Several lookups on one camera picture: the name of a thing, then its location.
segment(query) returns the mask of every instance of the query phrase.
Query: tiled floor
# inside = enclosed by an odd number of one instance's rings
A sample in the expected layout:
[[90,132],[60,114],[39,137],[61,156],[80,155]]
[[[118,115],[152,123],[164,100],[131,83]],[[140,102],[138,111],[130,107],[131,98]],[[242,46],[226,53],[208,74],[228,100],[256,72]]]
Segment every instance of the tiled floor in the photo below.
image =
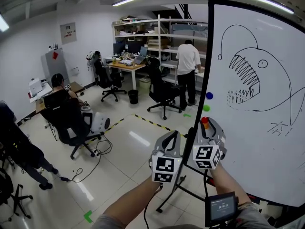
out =
[[[126,77],[123,89],[130,90],[131,79]],[[4,229],[88,229],[89,224],[84,219],[84,214],[92,211],[90,218],[95,221],[106,208],[115,202],[120,196],[143,182],[151,173],[147,161],[153,150],[155,141],[167,133],[167,130],[152,125],[132,114],[137,114],[154,123],[161,124],[172,130],[178,130],[186,134],[188,129],[194,125],[197,107],[187,107],[186,111],[179,114],[176,110],[166,111],[167,120],[162,119],[161,108],[147,108],[156,104],[148,92],[139,89],[139,103],[131,105],[128,95],[118,94],[119,101],[115,102],[113,96],[109,96],[102,103],[102,89],[93,86],[85,91],[81,99],[87,101],[94,111],[107,113],[112,124],[124,118],[122,122],[106,133],[107,138],[112,142],[112,151],[101,157],[101,161],[92,172],[81,183],[66,183],[60,181],[56,176],[44,171],[43,175],[53,184],[53,189],[42,191],[38,183],[27,174],[22,174],[17,167],[13,170],[8,167],[8,174],[11,176],[14,186],[18,183],[24,185],[23,195],[33,195],[34,200],[24,201],[26,211],[32,219],[13,217],[12,222],[1,226]],[[88,151],[82,148],[75,154],[75,160],[70,159],[72,147],[60,141],[55,141],[50,129],[44,129],[44,119],[36,115],[21,126],[24,133],[30,136],[31,141],[38,146],[57,169],[61,176],[72,178],[78,168],[83,173],[77,177],[84,178],[96,166],[97,157],[92,158]],[[97,140],[90,144],[94,148]],[[183,151],[185,138],[181,140],[181,151]],[[106,142],[100,143],[98,148],[105,150],[108,147]],[[193,192],[202,194],[203,177],[187,168],[183,169],[183,175],[187,175],[183,185]],[[163,213],[159,214],[155,209],[163,202],[172,190],[173,184],[164,185],[163,190],[150,202],[147,210],[147,221],[151,229],[163,226],[179,225],[190,223],[203,228],[204,226],[204,204],[177,190],[174,195],[163,206]],[[0,206],[0,222],[11,215],[11,209],[6,205]],[[129,229],[146,228],[143,212],[128,226]]]

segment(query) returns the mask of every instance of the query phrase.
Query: green floor marker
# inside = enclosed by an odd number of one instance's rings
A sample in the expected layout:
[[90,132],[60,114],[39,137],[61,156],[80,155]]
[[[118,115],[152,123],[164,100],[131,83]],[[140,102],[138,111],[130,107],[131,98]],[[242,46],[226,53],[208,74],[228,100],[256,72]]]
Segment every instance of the green floor marker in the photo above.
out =
[[88,221],[90,224],[93,222],[89,217],[91,214],[92,214],[91,210],[89,210],[86,214],[84,214],[85,220]]
[[205,104],[203,106],[203,110],[206,111],[206,112],[210,111],[210,106]]

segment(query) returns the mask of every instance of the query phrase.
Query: blue magnet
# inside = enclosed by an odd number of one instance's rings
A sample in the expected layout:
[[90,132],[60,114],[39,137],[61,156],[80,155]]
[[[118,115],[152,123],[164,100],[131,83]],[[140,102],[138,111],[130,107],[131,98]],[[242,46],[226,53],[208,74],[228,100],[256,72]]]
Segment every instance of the blue magnet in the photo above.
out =
[[213,98],[213,93],[208,92],[205,96],[207,99],[211,100]]

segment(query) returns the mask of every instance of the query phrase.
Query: whiteboard frame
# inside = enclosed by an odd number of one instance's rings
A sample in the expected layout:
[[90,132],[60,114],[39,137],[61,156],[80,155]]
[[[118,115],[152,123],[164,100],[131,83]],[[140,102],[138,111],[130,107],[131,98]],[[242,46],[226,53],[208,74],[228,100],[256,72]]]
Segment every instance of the whiteboard frame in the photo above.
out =
[[[195,135],[198,129],[198,124],[199,121],[201,119],[201,115],[202,115],[202,111],[203,111],[203,105],[204,105],[204,101],[205,101],[205,95],[206,95],[206,90],[207,90],[207,86],[208,86],[208,81],[209,81],[209,76],[210,76],[210,68],[211,68],[211,60],[212,60],[212,51],[213,51],[213,39],[214,39],[214,6],[215,5],[225,5],[225,6],[231,6],[231,7],[237,7],[237,8],[241,8],[241,9],[246,9],[246,10],[251,10],[251,11],[255,11],[270,17],[273,17],[275,19],[278,19],[296,29],[298,29],[299,31],[301,31],[302,33],[305,34],[305,28],[303,28],[302,26],[300,26],[299,24],[289,20],[288,18],[285,18],[275,12],[271,12],[269,10],[265,10],[262,8],[259,8],[257,6],[253,6],[253,5],[249,5],[249,4],[245,4],[245,3],[241,3],[241,2],[235,2],[235,1],[230,1],[230,0],[209,0],[208,1],[208,6],[209,6],[209,21],[208,21],[208,42],[207,42],[207,53],[206,53],[206,61],[205,61],[205,70],[204,70],[204,77],[203,77],[203,86],[201,89],[201,96],[200,96],[200,101],[199,101],[199,106],[198,106],[198,111],[197,111],[197,115],[196,115],[196,120],[194,123],[194,128],[193,130],[190,130],[189,132],[189,136],[188,136],[188,141],[185,145],[185,150],[183,153],[183,165],[190,168],[191,170],[201,174],[204,176],[204,173],[194,169],[193,167],[187,165],[187,162],[190,158],[190,154],[191,154],[191,150],[193,147],[193,143],[195,140]],[[259,201],[259,200],[263,200],[263,201],[267,201],[270,204],[273,205],[277,205],[277,206],[282,206],[282,207],[286,207],[287,205],[285,204],[280,204],[277,202],[273,202],[264,198],[260,198],[258,196],[254,196],[251,194],[248,194],[249,198],[253,201]]]

